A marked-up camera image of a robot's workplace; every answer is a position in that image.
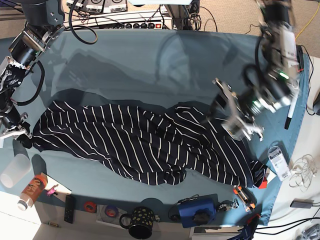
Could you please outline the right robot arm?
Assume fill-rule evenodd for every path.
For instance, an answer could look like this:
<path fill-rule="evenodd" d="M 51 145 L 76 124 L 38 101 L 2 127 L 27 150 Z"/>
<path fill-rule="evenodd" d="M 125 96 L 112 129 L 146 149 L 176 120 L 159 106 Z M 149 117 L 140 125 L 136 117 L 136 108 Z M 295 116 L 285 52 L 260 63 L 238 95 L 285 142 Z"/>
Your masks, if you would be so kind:
<path fill-rule="evenodd" d="M 14 138 L 30 149 L 32 133 L 26 122 L 28 114 L 20 114 L 17 107 L 31 104 L 39 95 L 45 81 L 45 69 L 40 56 L 64 31 L 65 13 L 60 0 L 20 0 L 26 18 L 24 29 L 12 41 L 0 65 L 0 124 L 4 130 L 1 140 Z M 38 65 L 40 80 L 34 96 L 27 101 L 15 101 L 12 96 L 25 77 Z"/>

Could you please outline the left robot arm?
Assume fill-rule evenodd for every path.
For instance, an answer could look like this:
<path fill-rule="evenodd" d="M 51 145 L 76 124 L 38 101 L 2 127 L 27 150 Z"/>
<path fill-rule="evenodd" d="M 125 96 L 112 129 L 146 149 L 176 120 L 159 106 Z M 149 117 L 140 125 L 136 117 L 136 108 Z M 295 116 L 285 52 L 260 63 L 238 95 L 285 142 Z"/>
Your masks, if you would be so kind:
<path fill-rule="evenodd" d="M 288 129 L 300 92 L 300 63 L 294 34 L 295 18 L 290 0 L 258 0 L 263 17 L 260 36 L 254 49 L 254 63 L 247 64 L 242 77 L 247 91 L 238 95 L 218 78 L 214 83 L 221 93 L 213 100 L 206 121 L 213 119 L 217 108 L 228 107 L 230 115 L 221 123 L 234 139 L 251 139 L 257 134 L 263 140 L 264 128 L 255 118 L 264 110 L 272 113 L 289 107 L 284 128 Z"/>

